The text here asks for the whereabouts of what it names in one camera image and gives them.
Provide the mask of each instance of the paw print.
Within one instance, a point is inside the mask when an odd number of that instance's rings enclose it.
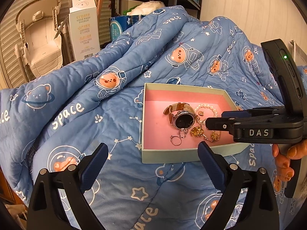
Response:
[[[95,123],[100,123],[102,119],[103,119],[103,117],[99,116],[99,114],[97,114],[97,116],[95,116]]]

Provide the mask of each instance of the white fluffy item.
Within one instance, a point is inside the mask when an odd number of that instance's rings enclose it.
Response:
[[[156,9],[165,7],[163,2],[159,1],[149,1],[143,2],[142,4],[138,5],[134,8],[131,12],[127,13],[127,16],[138,16],[138,15],[148,15],[151,12],[155,11]]]

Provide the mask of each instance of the hand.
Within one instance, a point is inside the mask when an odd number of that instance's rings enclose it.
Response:
[[[277,173],[280,179],[288,182],[294,176],[294,170],[290,168],[290,160],[301,159],[307,155],[307,139],[292,146],[287,153],[287,156],[279,152],[277,144],[272,146],[272,154],[275,158]]]

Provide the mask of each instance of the bed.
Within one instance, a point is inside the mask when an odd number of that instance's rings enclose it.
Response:
[[[307,69],[298,68],[306,85]],[[0,92],[0,165],[24,203],[40,169],[78,164],[103,142],[108,159],[84,195],[106,229],[200,229],[221,197],[202,164],[141,162],[146,82],[225,89],[241,109],[282,105],[261,47],[231,20],[201,22],[182,6],[158,9],[97,55]],[[283,229],[300,204],[285,198],[270,144],[250,144],[226,160],[268,170]],[[246,192],[227,227],[236,223]],[[78,227],[65,192],[59,193]]]

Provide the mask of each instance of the watch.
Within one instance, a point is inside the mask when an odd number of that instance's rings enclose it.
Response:
[[[168,106],[164,112],[164,115],[168,115],[169,122],[176,129],[189,129],[196,121],[196,114],[194,109],[188,103],[175,103]]]

